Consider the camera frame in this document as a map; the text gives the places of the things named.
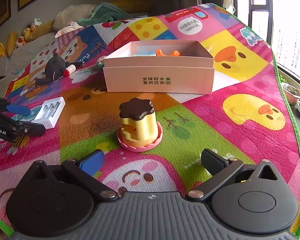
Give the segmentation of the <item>white battery case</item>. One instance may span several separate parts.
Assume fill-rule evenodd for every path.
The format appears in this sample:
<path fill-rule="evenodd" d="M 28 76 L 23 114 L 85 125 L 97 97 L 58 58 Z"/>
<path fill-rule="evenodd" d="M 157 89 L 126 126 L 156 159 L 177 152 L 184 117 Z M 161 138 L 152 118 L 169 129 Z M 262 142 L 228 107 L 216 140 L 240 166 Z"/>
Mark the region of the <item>white battery case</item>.
<path fill-rule="evenodd" d="M 46 100 L 43 102 L 40 111 L 31 122 L 41 124 L 45 129 L 52 129 L 57 124 L 64 107 L 65 100 L 62 96 Z"/>

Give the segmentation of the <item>black plush toy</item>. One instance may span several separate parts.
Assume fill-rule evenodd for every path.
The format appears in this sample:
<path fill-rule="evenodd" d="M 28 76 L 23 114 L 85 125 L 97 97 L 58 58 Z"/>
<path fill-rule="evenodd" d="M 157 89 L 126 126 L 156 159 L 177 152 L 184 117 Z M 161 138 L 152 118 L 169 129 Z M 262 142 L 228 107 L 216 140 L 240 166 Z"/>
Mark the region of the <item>black plush toy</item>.
<path fill-rule="evenodd" d="M 47 85 L 51 82 L 56 82 L 64 76 L 64 71 L 70 66 L 68 61 L 58 56 L 57 53 L 53 54 L 53 57 L 49 59 L 45 67 L 46 78 L 37 79 L 35 84 L 37 86 Z"/>

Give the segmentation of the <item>red white small bottle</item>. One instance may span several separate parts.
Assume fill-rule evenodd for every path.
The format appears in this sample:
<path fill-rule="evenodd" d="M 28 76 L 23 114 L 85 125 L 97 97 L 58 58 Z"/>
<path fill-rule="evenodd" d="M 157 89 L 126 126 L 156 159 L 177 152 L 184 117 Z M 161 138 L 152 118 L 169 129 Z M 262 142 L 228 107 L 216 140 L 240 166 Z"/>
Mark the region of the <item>red white small bottle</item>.
<path fill-rule="evenodd" d="M 76 66 L 74 64 L 69 65 L 68 67 L 65 68 L 63 75 L 64 76 L 70 76 L 76 71 Z"/>

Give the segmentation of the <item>yellow pudding toy brown lid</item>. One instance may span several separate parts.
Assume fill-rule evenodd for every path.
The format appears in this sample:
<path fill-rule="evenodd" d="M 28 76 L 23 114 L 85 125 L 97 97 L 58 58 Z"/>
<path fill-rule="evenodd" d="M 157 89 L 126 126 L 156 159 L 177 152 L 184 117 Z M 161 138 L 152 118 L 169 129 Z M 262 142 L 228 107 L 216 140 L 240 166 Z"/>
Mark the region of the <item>yellow pudding toy brown lid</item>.
<path fill-rule="evenodd" d="M 121 126 L 117 130 L 119 144 L 131 152 L 145 152 L 160 144 L 162 126 L 157 121 L 149 99 L 132 98 L 119 106 Z"/>

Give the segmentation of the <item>green pink figurine toy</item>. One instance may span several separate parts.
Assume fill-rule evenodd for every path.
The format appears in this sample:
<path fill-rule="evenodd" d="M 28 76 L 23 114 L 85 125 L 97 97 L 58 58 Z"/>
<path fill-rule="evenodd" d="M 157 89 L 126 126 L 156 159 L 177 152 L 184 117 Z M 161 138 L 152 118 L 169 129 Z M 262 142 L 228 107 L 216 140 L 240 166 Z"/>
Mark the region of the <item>green pink figurine toy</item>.
<path fill-rule="evenodd" d="M 103 68 L 104 68 L 104 59 L 98 59 L 98 61 L 96 62 L 96 68 L 98 70 L 103 70 Z"/>

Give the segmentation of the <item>orange plastic toy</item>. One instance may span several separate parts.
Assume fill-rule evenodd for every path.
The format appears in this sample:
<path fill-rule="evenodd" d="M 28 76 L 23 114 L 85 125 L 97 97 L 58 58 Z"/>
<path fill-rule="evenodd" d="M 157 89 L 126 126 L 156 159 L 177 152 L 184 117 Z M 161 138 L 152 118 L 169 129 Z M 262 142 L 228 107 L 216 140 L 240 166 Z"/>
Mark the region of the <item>orange plastic toy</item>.
<path fill-rule="evenodd" d="M 177 50 L 165 51 L 162 49 L 157 49 L 155 51 L 156 56 L 180 56 L 181 54 Z"/>

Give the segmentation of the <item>blue white wipes pack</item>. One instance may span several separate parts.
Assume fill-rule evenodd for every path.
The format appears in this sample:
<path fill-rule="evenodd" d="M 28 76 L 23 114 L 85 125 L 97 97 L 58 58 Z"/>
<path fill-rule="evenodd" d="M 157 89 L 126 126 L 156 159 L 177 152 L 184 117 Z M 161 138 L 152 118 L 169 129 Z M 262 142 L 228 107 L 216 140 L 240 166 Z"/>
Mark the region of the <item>blue white wipes pack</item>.
<path fill-rule="evenodd" d="M 139 53 L 135 53 L 132 56 L 134 56 L 134 57 L 156 56 L 156 53 L 154 51 L 142 51 L 142 52 L 139 52 Z"/>

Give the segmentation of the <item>small stuffed toys on sofa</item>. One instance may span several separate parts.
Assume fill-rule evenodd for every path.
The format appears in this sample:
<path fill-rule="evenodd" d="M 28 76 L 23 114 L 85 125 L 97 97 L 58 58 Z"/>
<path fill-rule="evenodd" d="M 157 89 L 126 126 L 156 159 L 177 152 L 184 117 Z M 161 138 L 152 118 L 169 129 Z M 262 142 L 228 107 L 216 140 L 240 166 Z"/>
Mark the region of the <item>small stuffed toys on sofa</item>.
<path fill-rule="evenodd" d="M 0 58 L 4 56 L 11 56 L 13 51 L 19 47 L 26 45 L 27 42 L 25 37 L 27 37 L 34 28 L 42 24 L 39 18 L 35 18 L 32 24 L 25 28 L 22 34 L 19 36 L 17 32 L 11 31 L 7 37 L 6 45 L 0 42 Z"/>

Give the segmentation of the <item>yellow cushion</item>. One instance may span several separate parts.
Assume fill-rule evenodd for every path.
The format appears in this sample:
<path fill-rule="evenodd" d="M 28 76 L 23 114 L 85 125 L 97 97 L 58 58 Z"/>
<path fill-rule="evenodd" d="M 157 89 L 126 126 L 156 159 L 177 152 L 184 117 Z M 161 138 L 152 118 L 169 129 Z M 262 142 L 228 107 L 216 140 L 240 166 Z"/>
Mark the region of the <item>yellow cushion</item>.
<path fill-rule="evenodd" d="M 34 28 L 32 31 L 30 31 L 29 35 L 25 37 L 25 40 L 27 42 L 33 41 L 41 36 L 44 36 L 48 33 L 51 33 L 54 31 L 53 24 L 55 20 L 50 20 L 48 22 L 45 22 L 41 24 L 40 26 Z"/>

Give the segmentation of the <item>colourful cartoon play mat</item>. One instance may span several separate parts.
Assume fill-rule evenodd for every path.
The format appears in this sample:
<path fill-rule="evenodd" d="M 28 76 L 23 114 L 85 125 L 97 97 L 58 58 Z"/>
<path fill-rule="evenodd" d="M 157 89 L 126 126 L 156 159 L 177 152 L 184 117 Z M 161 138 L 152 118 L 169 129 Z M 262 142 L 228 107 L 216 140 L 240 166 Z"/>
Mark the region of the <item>colourful cartoon play mat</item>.
<path fill-rule="evenodd" d="M 144 40 L 199 41 L 214 58 L 212 93 L 109 92 L 96 68 L 98 59 Z M 37 86 L 54 53 L 76 71 Z M 58 164 L 101 149 L 105 162 L 94 178 L 115 191 L 185 193 L 211 177 L 199 161 L 209 148 L 247 164 L 271 160 L 298 201 L 291 231 L 300 237 L 300 132 L 270 46 L 225 10 L 203 4 L 164 16 L 95 24 L 55 38 L 11 82 L 6 98 L 36 113 L 57 96 L 66 104 L 55 128 L 39 138 L 0 140 L 4 233 L 12 230 L 6 202 L 32 161 Z M 132 98 L 151 100 L 163 128 L 162 142 L 142 153 L 124 150 L 115 137 L 119 105 Z"/>

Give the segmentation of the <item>small potted plant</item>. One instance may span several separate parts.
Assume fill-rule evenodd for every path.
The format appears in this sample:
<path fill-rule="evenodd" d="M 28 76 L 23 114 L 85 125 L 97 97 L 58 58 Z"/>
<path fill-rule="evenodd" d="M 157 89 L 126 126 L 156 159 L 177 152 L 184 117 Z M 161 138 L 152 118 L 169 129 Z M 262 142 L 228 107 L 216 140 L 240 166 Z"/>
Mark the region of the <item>small potted plant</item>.
<path fill-rule="evenodd" d="M 285 82 L 282 82 L 281 86 L 288 103 L 291 106 L 295 106 L 300 101 L 300 90 Z"/>

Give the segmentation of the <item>beige pillow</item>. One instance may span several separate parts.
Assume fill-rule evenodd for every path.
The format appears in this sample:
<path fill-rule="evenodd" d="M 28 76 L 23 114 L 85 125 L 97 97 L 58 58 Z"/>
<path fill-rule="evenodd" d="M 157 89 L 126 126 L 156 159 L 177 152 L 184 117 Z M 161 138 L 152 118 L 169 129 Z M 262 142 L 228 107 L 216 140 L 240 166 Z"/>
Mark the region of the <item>beige pillow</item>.
<path fill-rule="evenodd" d="M 95 7 L 95 4 L 80 4 L 67 7 L 56 16 L 53 29 L 59 31 L 68 26 L 71 21 L 77 22 L 82 18 L 88 18 Z"/>

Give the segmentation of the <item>pink cardboard box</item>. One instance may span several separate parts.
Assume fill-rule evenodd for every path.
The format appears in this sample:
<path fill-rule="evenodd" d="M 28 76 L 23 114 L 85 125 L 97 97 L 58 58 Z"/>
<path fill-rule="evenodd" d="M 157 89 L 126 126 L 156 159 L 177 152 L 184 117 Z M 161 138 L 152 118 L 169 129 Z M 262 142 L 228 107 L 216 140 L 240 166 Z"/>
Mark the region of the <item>pink cardboard box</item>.
<path fill-rule="evenodd" d="M 177 50 L 181 55 L 132 56 L 157 49 Z M 109 92 L 210 94 L 215 68 L 213 56 L 198 41 L 144 40 L 109 54 L 103 73 Z"/>

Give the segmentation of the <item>green towel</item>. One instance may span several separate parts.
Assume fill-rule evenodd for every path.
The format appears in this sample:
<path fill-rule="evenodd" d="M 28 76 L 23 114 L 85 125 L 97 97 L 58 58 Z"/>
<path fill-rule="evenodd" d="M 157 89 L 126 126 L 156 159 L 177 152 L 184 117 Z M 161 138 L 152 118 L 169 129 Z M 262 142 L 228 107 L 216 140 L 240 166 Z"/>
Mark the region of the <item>green towel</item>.
<path fill-rule="evenodd" d="M 146 17 L 148 17 L 146 14 L 129 14 L 111 3 L 102 2 L 93 9 L 87 18 L 79 18 L 76 23 L 86 27 L 106 22 L 129 22 Z"/>

